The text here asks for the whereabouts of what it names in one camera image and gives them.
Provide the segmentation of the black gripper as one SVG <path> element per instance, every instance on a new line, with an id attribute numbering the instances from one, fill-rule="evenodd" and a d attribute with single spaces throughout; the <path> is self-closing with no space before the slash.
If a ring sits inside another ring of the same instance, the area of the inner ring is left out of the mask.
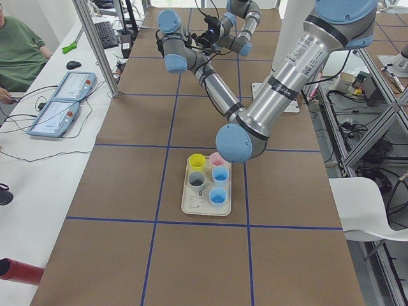
<path id="1" fill-rule="evenodd" d="M 207 30 L 203 33 L 205 41 L 217 41 L 221 32 L 221 23 L 219 19 L 207 15 L 204 18 L 204 21 L 207 23 Z"/>
<path id="2" fill-rule="evenodd" d="M 207 48 L 207 34 L 206 32 L 198 35 L 197 33 L 192 33 L 191 38 L 194 40 L 195 44 L 199 48 Z"/>

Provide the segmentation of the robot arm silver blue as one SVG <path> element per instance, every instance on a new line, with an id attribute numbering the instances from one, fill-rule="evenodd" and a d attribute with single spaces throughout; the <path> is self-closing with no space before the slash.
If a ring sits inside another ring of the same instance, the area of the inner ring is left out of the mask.
<path id="1" fill-rule="evenodd" d="M 252 35 L 261 22 L 255 1 L 227 1 L 227 12 L 219 17 L 205 14 L 207 30 L 196 41 L 203 48 L 226 48 L 241 56 L 252 50 Z"/>
<path id="2" fill-rule="evenodd" d="M 332 52 L 364 48 L 372 43 L 375 1 L 316 1 L 303 23 L 303 33 L 279 67 L 266 77 L 252 104 L 245 107 L 212 67 L 175 10 L 159 13 L 162 54 L 170 73 L 191 71 L 214 107 L 228 120 L 215 143 L 222 158 L 244 163 L 266 149 L 274 122 L 294 101 Z"/>

